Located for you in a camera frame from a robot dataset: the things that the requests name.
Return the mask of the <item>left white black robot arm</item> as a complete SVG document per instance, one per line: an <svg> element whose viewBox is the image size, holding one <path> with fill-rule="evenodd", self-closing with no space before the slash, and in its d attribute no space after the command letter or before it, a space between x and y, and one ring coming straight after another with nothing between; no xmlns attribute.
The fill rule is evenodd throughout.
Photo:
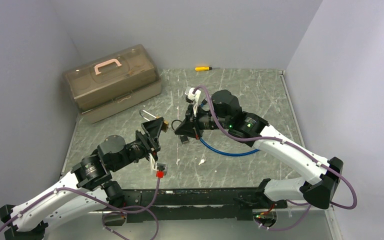
<svg viewBox="0 0 384 240"><path fill-rule="evenodd" d="M159 137L167 130L164 118L142 123L132 142L110 135L72 167L54 185L19 205L0 208L0 234L7 240L41 240L57 226L89 212L109 208L123 216L149 212L151 205L129 205L112 174L146 159L160 180L165 169L157 166Z"/></svg>

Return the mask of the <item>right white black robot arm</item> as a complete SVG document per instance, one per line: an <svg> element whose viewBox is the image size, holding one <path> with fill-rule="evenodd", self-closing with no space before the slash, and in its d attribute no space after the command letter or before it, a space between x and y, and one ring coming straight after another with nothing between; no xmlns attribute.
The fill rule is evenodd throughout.
<svg viewBox="0 0 384 240"><path fill-rule="evenodd" d="M176 135L199 140L205 130L220 130L234 141L274 156L300 175L284 180L264 179L255 194L260 207L290 200L327 209L333 203L341 181L340 159L327 159L296 144L262 117L243 111L238 98L228 90L219 90L205 100L209 109L204 110L199 105L201 91L191 87L185 92L188 107L184 120L174 130Z"/></svg>

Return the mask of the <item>brass padlock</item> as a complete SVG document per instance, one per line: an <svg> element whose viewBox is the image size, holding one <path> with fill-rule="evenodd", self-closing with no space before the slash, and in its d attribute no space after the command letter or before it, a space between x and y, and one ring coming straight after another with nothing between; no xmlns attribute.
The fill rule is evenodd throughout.
<svg viewBox="0 0 384 240"><path fill-rule="evenodd" d="M147 120L147 121L151 121L150 118L152 118L153 120L156 120L156 119L160 118L160 116L154 115L154 114L152 114L152 113L150 113L150 112L148 112L148 111L146 111L146 110L144 110L144 109L141 109L141 110L139 111L139 115L140 115L143 119L145 119L145 120ZM162 128L161 128L161 130L162 130L163 132L165 132L165 133L169 130L169 122L168 122L168 121L166 121L166 120L163 120L163 121L162 121Z"/></svg>

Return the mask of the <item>blue cable lock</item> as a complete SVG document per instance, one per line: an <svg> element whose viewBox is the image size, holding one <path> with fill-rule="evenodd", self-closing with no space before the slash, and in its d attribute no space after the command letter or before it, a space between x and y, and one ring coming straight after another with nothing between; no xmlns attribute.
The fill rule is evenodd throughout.
<svg viewBox="0 0 384 240"><path fill-rule="evenodd" d="M242 152L242 153L229 153L229 152L224 152L224 151L215 149L214 147L212 147L212 146L210 146L208 143L206 143L205 140L204 140L202 137L201 137L199 140L200 140L200 142L201 142L206 148L208 148L209 150L213 151L214 153L217 153L217 154L220 154L220 155L223 155L223 156L228 156L228 157L243 157L243 156L249 156L249 155L252 155L252 154L255 154L255 153L259 152L258 149L253 149L253 150L248 151L248 152Z"/></svg>

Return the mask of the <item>small black cable lock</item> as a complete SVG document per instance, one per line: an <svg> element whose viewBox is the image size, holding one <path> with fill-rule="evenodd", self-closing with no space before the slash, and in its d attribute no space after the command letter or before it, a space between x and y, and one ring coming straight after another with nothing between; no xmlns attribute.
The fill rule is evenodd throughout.
<svg viewBox="0 0 384 240"><path fill-rule="evenodd" d="M174 119L174 120L171 122L171 124L170 124L171 129L172 129L173 132L175 131L174 123L176 123L176 122L182 123L181 120L179 120L179 119ZM178 134L177 136L178 136L178 138L179 138L179 140L180 140L180 142L181 142L182 144L186 144L186 143L189 142L189 138L188 138L187 136L185 136L185 135L179 135L179 134Z"/></svg>

